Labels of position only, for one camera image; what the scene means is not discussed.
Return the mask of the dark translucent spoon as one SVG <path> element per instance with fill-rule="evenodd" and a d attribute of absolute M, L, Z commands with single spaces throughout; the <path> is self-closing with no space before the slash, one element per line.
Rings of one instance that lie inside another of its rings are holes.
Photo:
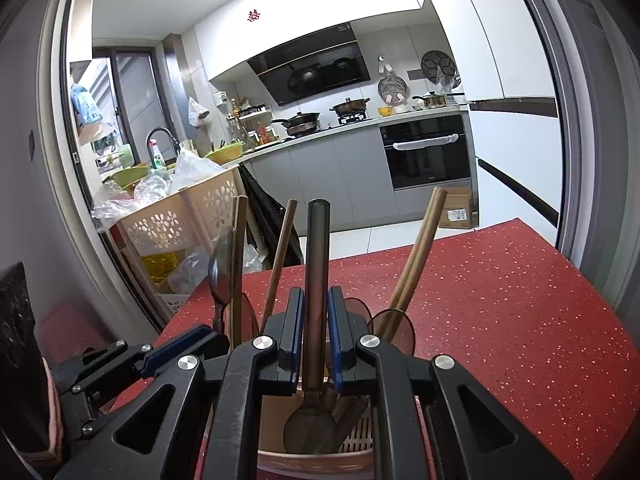
<path fill-rule="evenodd" d="M 225 229 L 216 239 L 214 250 L 207 266 L 207 283 L 214 300 L 213 330 L 224 333 L 224 311 L 232 295 L 231 267 L 234 229 Z"/>
<path fill-rule="evenodd" d="M 326 359 L 326 294 L 329 278 L 330 211 L 327 200 L 308 204 L 303 340 L 303 402 L 284 427 L 285 451 L 323 454 L 335 434 L 335 420 L 323 403 Z"/>

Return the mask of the wooden chopstick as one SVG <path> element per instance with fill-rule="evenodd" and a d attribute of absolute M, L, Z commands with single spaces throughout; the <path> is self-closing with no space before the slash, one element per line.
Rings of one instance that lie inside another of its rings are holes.
<path fill-rule="evenodd" d="M 243 254 L 245 243 L 245 228 L 247 218 L 248 199 L 245 195 L 235 197 L 234 223 L 233 223 L 233 247 L 232 247 L 232 279 L 230 302 L 230 344 L 235 349 L 242 344 L 242 274 Z"/>
<path fill-rule="evenodd" d="M 260 332 L 266 329 L 267 322 L 272 315 L 274 304 L 276 303 L 277 291 L 280 283 L 280 277 L 284 266 L 286 252 L 288 251 L 288 243 L 290 242 L 291 232 L 293 229 L 297 200 L 290 198 L 285 208 L 285 215 L 281 226 L 276 256 L 273 260 L 269 287 L 265 301 L 265 310 L 262 315 L 262 325 Z"/>
<path fill-rule="evenodd" d="M 389 309 L 399 309 L 406 313 L 431 251 L 445 200 L 445 189 L 436 186 L 428 202 L 416 242 L 392 293 Z"/>

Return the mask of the kitchen sink faucet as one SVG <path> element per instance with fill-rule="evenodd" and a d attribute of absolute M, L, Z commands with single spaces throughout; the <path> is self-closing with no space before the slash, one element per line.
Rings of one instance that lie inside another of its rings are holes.
<path fill-rule="evenodd" d="M 153 128 L 145 137 L 145 146 L 151 160 L 155 152 L 160 152 L 165 158 L 177 158 L 181 151 L 178 138 L 167 127 Z"/>

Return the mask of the dark spoon in holder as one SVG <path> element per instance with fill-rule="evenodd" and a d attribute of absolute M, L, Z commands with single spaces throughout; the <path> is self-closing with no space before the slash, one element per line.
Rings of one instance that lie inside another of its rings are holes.
<path fill-rule="evenodd" d="M 386 340 L 406 356 L 416 350 L 416 331 L 408 315 L 399 309 L 378 312 L 368 324 L 369 333 Z"/>
<path fill-rule="evenodd" d="M 371 312 L 363 300 L 355 297 L 344 298 L 342 305 L 342 330 L 349 332 L 352 340 L 356 340 L 370 330 Z"/>

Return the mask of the beige perforated storage cart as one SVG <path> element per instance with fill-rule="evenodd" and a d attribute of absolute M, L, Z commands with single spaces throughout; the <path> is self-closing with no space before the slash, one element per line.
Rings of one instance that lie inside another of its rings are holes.
<path fill-rule="evenodd" d="M 180 262 L 188 252 L 202 248 L 210 254 L 214 241 L 233 220 L 233 202 L 245 192 L 240 167 L 232 165 L 221 174 L 186 186 L 180 191 L 143 207 L 134 206 L 134 192 L 107 179 L 98 193 L 98 203 L 120 203 L 115 220 L 103 220 L 101 228 L 117 248 L 119 260 L 143 304 L 166 324 L 186 301 L 182 292 L 172 292 L 167 278 L 152 278 L 144 263 L 160 257 Z"/>

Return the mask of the cardboard box on floor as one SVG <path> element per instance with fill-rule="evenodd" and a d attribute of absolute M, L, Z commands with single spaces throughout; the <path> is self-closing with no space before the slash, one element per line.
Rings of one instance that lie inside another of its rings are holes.
<path fill-rule="evenodd" d="M 443 229 L 472 228 L 473 195 L 470 188 L 445 188 L 446 200 L 438 226 Z"/>

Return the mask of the black built-in oven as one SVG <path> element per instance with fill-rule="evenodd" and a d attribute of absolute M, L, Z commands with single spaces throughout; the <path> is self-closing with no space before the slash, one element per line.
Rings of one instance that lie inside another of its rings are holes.
<path fill-rule="evenodd" d="M 395 190 L 471 177 L 461 115 L 398 122 L 380 133 Z"/>

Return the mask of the black wok on stove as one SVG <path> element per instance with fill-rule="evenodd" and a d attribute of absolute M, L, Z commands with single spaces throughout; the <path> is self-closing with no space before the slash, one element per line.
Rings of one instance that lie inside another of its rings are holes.
<path fill-rule="evenodd" d="M 291 118 L 274 118 L 275 124 L 281 124 L 288 136 L 304 136 L 319 129 L 319 113 L 298 112 Z"/>

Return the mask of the black range hood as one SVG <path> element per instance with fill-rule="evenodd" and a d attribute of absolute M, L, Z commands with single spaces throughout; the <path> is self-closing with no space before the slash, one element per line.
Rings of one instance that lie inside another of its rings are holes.
<path fill-rule="evenodd" d="M 280 44 L 247 63 L 279 106 L 371 79 L 349 22 Z"/>

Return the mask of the white refrigerator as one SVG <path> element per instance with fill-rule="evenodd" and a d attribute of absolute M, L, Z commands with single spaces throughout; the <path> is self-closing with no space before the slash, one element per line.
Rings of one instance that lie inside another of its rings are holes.
<path fill-rule="evenodd" d="M 546 51 L 524 0 L 419 2 L 433 6 L 461 77 L 480 226 L 520 219 L 555 244 L 561 127 Z"/>

